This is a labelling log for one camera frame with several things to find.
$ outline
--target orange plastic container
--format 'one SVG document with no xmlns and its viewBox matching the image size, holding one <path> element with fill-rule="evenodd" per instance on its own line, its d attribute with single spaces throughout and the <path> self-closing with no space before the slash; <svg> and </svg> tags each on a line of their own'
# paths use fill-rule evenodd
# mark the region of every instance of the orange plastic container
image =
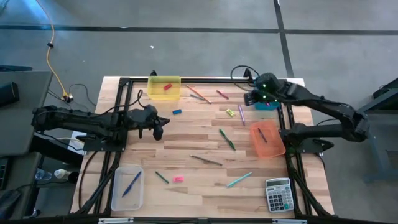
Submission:
<svg viewBox="0 0 398 224">
<path fill-rule="evenodd" d="M 267 142 L 261 137 L 259 129 L 266 137 Z M 260 121 L 251 125 L 250 135 L 257 155 L 262 158 L 271 158 L 283 155 L 286 148 L 279 136 L 278 127 L 273 121 Z"/>
</svg>

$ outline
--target wooden table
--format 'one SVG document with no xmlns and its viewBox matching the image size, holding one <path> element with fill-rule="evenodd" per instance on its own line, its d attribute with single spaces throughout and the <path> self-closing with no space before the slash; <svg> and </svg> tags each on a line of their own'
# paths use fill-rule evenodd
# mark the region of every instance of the wooden table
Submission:
<svg viewBox="0 0 398 224">
<path fill-rule="evenodd" d="M 102 113 L 114 106 L 120 77 L 104 77 L 99 93 L 96 113 Z M 303 79 L 289 79 L 303 85 Z M 284 156 L 272 159 L 259 159 L 252 148 L 249 127 L 252 123 L 264 119 L 274 120 L 279 126 L 276 111 L 258 111 L 252 106 L 243 106 L 246 126 L 243 126 L 239 115 L 238 104 L 243 102 L 243 90 L 233 84 L 190 83 L 212 104 L 190 97 L 193 92 L 182 85 L 181 99 L 178 101 L 150 100 L 146 95 L 146 83 L 135 83 L 131 101 L 137 98 L 139 89 L 144 90 L 141 98 L 143 105 L 154 105 L 159 116 L 169 118 L 171 122 L 164 126 L 161 141 L 155 141 L 152 131 L 145 130 L 143 138 L 138 138 L 137 131 L 130 131 L 126 150 L 122 153 L 120 167 L 137 164 L 143 167 L 144 205 L 136 211 L 112 212 L 112 216 L 124 217 L 217 217 L 217 218 L 291 218 L 293 212 L 270 213 L 264 196 L 264 183 L 267 179 L 287 177 Z M 221 90 L 229 100 L 216 93 Z M 173 115 L 172 111 L 182 109 L 182 113 Z M 231 118 L 226 109 L 236 115 Z M 294 118 L 298 123 L 312 124 L 310 109 L 293 107 Z M 221 137 L 221 128 L 236 146 L 232 151 Z M 205 164 L 191 158 L 194 154 L 220 162 Z M 99 152 L 88 165 L 83 180 L 82 203 L 86 202 L 98 185 L 104 153 Z M 88 156 L 85 156 L 83 170 Z M 333 213 L 325 171 L 319 158 L 303 154 L 303 165 L 307 185 L 324 208 Z M 165 184 L 155 175 L 155 170 L 166 179 L 183 175 L 185 180 L 179 184 Z M 226 184 L 248 172 L 252 176 L 227 189 Z M 71 212 L 78 209 L 78 186 Z M 301 190 L 297 192 L 300 208 L 304 211 Z M 101 211 L 106 203 L 103 197 Z"/>
</svg>

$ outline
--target orange pencil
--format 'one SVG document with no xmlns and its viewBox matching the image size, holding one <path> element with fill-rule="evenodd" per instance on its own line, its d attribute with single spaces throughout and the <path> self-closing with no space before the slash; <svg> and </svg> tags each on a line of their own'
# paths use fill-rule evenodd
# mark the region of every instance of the orange pencil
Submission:
<svg viewBox="0 0 398 224">
<path fill-rule="evenodd" d="M 205 99 L 207 101 L 207 103 L 211 104 L 210 100 L 207 100 L 206 97 L 204 97 L 203 95 L 201 95 L 200 93 L 198 93 L 196 90 L 194 90 L 192 87 L 186 85 L 190 90 L 192 90 L 194 93 L 196 93 L 197 95 L 199 95 L 200 97 L 202 97 L 203 99 Z"/>
</svg>

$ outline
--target yellow plastic container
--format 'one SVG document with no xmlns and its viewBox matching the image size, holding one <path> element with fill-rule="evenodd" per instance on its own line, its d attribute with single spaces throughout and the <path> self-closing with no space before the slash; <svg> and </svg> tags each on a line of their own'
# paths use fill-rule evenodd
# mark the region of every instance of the yellow plastic container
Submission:
<svg viewBox="0 0 398 224">
<path fill-rule="evenodd" d="M 165 86 L 171 84 L 172 86 L 167 90 Z M 147 94 L 153 100 L 179 100 L 181 90 L 181 77 L 166 76 L 158 77 L 152 76 L 148 78 Z"/>
</svg>

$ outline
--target pink eraser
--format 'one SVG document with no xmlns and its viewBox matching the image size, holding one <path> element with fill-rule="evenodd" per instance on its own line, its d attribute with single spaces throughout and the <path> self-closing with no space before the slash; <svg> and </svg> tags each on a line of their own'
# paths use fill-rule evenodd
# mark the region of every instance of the pink eraser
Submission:
<svg viewBox="0 0 398 224">
<path fill-rule="evenodd" d="M 183 176 L 173 177 L 173 182 L 183 182 L 183 181 L 184 181 L 184 177 Z"/>
</svg>

